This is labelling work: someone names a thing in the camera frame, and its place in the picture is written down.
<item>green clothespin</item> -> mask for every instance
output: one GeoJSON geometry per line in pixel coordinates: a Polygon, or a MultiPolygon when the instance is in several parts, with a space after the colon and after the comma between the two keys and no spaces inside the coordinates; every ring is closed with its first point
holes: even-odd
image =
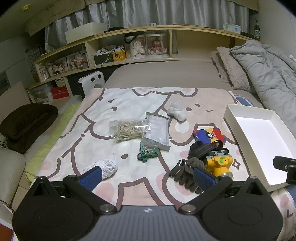
{"type": "Polygon", "coordinates": [[[147,162],[148,158],[158,157],[157,152],[159,152],[158,148],[154,148],[153,150],[147,150],[143,142],[140,142],[140,153],[137,155],[137,159],[139,161],[147,162]]]}

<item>beige rope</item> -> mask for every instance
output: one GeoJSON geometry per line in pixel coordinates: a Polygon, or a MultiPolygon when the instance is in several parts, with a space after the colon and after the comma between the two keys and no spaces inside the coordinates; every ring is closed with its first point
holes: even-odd
{"type": "Polygon", "coordinates": [[[143,136],[144,132],[139,126],[139,122],[123,122],[115,128],[115,136],[120,141],[130,140],[143,136]]]}

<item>bottle label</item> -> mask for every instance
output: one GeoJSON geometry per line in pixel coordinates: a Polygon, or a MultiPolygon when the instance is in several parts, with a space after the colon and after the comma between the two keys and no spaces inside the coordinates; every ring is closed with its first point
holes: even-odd
{"type": "Polygon", "coordinates": [[[254,37],[257,39],[260,38],[260,30],[259,29],[255,30],[254,37]]]}

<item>yellow-green mat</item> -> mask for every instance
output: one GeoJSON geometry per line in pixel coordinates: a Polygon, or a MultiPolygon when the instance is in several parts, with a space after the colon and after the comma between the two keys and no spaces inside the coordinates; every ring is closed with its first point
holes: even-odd
{"type": "Polygon", "coordinates": [[[64,129],[67,127],[80,104],[81,103],[76,103],[67,107],[65,112],[62,114],[60,122],[57,124],[57,127],[53,130],[48,140],[40,147],[26,166],[25,175],[29,181],[32,182],[34,180],[47,154],[53,148],[64,129]]]}

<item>ceiling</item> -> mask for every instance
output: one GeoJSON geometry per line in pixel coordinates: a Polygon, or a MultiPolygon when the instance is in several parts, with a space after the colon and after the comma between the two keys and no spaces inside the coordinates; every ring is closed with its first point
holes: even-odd
{"type": "Polygon", "coordinates": [[[19,0],[2,16],[0,16],[0,42],[10,39],[25,32],[25,22],[34,14],[47,7],[56,0],[19,0]],[[31,7],[22,12],[24,5],[31,7]]]}

